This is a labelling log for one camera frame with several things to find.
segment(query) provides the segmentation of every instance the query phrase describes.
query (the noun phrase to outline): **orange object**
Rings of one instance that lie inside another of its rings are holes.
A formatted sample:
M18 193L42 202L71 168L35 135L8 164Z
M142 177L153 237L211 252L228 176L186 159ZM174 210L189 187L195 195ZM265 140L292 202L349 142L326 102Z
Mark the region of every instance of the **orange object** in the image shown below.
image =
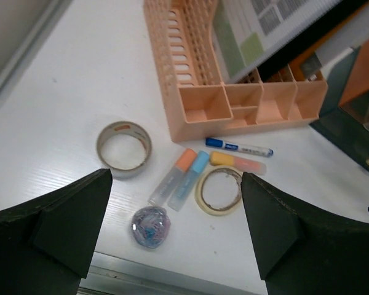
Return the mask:
M186 149L175 163L175 166L183 172L186 172L191 164L194 162L196 157L196 152L194 152L192 149Z
M131 129L130 125L123 125L120 127L115 128L115 131L123 130L123 129Z
M245 84L224 84L211 41L218 0L145 0L162 101L172 141L264 132L318 119L322 77L297 82L289 67L273 83L257 69Z
M369 90L369 40L363 44L351 70L339 106Z
M235 157L222 152L212 152L210 154L210 164L213 166L227 165L237 168L239 171L265 175L266 165L261 162Z

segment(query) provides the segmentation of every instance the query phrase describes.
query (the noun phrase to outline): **yellow highlighter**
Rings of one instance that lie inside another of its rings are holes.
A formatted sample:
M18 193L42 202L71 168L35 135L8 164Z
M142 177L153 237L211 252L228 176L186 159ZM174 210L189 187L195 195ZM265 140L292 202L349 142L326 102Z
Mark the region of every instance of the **yellow highlighter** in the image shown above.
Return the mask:
M222 152L211 152L209 162L213 166L228 165L237 168L239 171L257 175L265 175L266 173L266 165L264 163L234 157L233 155L224 154Z

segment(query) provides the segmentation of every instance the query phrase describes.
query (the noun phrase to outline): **blue marker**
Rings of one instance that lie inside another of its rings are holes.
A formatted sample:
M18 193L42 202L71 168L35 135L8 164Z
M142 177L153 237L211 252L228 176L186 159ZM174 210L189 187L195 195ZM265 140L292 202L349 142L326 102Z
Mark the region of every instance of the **blue marker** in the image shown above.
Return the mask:
M205 169L209 161L209 154L207 152L200 151L197 158L192 163L190 169L187 171L182 182L179 184L176 191L173 193L168 201L168 206L175 211L180 211L185 203L192 187L195 185L198 177Z
M223 140L217 140L215 138L207 138L205 145L218 149L227 149L229 151L243 152L244 154L262 155L263 157L272 157L273 150L266 147L259 146L246 146L238 143L227 143Z

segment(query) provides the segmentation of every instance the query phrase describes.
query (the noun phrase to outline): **desk organizer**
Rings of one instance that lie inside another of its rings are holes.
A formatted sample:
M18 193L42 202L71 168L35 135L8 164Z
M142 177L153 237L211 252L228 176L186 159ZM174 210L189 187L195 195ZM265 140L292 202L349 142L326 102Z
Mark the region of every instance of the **desk organizer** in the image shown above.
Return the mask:
M145 0L144 10L172 141L265 132L318 118L321 75L294 80L289 67L263 82L257 69L224 84L211 41L218 0Z

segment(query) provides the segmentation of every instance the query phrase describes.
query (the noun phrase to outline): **paper document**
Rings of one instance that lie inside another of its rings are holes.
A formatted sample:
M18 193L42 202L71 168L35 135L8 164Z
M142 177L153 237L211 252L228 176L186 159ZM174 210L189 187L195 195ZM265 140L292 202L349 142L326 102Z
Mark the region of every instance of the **paper document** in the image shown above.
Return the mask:
M212 42L225 82L235 83L340 0L219 0Z

